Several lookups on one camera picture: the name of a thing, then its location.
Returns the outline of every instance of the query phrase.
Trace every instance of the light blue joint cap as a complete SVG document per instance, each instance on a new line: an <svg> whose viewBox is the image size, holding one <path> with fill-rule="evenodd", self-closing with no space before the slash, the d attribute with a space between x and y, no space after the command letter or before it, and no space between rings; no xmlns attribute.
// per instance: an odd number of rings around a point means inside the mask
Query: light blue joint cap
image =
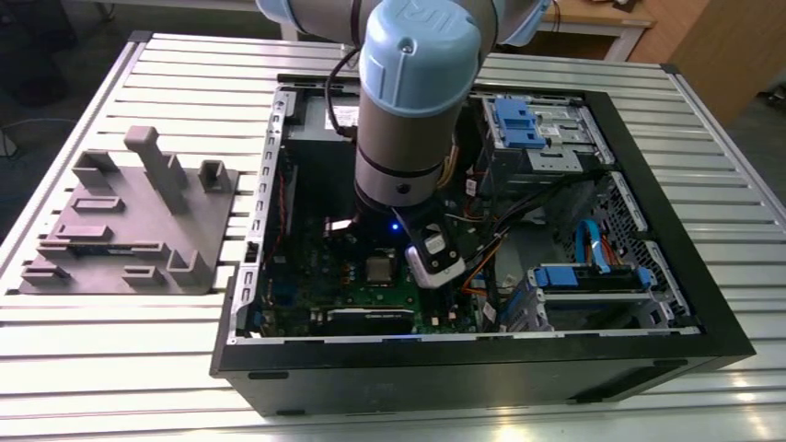
<svg viewBox="0 0 786 442"><path fill-rule="evenodd" d="M543 15L546 11L548 11L548 7L551 6L551 0L539 0L540 5L535 6L535 9L530 13L530 16L524 19L520 26L516 29L516 32L507 38L502 44L510 44L514 46L524 46L530 43L531 38L538 31L538 25L543 20Z"/></svg>
<svg viewBox="0 0 786 442"><path fill-rule="evenodd" d="M292 15L289 0L256 0L256 7L269 20L283 25L295 25L300 28L297 20Z"/></svg>
<svg viewBox="0 0 786 442"><path fill-rule="evenodd" d="M470 93L480 44L472 16L451 0L384 0L365 27L365 94L393 115L437 115Z"/></svg>

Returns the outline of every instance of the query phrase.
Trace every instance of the robot logo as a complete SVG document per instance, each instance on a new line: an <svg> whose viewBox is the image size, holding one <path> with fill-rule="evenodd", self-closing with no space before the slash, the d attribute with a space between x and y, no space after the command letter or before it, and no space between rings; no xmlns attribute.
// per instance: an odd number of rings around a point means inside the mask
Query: robot logo
<svg viewBox="0 0 786 442"><path fill-rule="evenodd" d="M445 8L439 8L439 5L443 5L441 2L433 2L433 5L432 2L428 2L427 6L424 3L423 1L408 0L399 17L411 22L423 23L425 27L436 32L444 32L454 21L454 13Z"/></svg>

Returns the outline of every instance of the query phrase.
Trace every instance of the sticker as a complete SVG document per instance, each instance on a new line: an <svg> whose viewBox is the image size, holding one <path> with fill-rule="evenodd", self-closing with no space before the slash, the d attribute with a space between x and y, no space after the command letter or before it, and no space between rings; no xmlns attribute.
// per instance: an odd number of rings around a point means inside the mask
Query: sticker
<svg viewBox="0 0 786 442"><path fill-rule="evenodd" d="M132 255L133 252L128 249L107 249L111 255Z"/></svg>
<svg viewBox="0 0 786 442"><path fill-rule="evenodd" d="M483 314L488 318L491 322L496 319L496 310L491 307L490 303L484 303L483 305Z"/></svg>
<svg viewBox="0 0 786 442"><path fill-rule="evenodd" d="M357 115L360 113L357 106L332 106L332 111L339 126L351 127L357 125ZM324 111L324 128L332 130L331 117L327 111Z"/></svg>
<svg viewBox="0 0 786 442"><path fill-rule="evenodd" d="M516 286L518 280L516 277L511 274L504 275L504 279L502 280L502 288L512 288Z"/></svg>
<svg viewBox="0 0 786 442"><path fill-rule="evenodd" d="M540 131L542 136L560 136L560 130L551 124L542 124L538 126L538 130Z"/></svg>
<svg viewBox="0 0 786 442"><path fill-rule="evenodd" d="M478 194L478 181L467 180L467 195L475 196Z"/></svg>

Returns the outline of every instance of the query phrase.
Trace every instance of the table surface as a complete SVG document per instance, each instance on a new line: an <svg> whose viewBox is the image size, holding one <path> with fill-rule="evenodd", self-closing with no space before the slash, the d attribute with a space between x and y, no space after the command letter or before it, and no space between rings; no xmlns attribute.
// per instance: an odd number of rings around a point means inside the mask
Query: table surface
<svg viewBox="0 0 786 442"><path fill-rule="evenodd" d="M647 12L642 2L638 2L634 10L627 13L607 2L592 2L590 0L558 1L562 23L627 26L631 28L651 28L656 23L655 17ZM554 6L546 12L544 21L556 21L556 8Z"/></svg>
<svg viewBox="0 0 786 442"><path fill-rule="evenodd" d="M276 75L325 75L337 57L336 46L323 43L156 34L127 45L0 248L0 293L18 287L37 236L69 198L77 152L105 149L117 165L137 165L123 134L129 125L149 124L184 167L211 158L241 172L213 294L1 297L0 436L101 440L117 432L145 441L177 435L232 442L786 437L783 208L680 77L647 64L494 55L479 82L610 94L756 356L620 403L381 416L263 419L208 376Z"/></svg>

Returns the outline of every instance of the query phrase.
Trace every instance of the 3d printed holder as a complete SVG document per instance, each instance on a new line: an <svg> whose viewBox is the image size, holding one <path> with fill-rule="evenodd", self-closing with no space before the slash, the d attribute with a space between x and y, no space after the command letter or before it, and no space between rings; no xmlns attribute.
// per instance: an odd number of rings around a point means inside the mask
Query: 3d printed holder
<svg viewBox="0 0 786 442"><path fill-rule="evenodd" d="M143 167L119 167L85 151L73 190L22 293L205 294L212 285L239 173L221 161L184 169L156 145L156 129L132 126L125 146Z"/></svg>

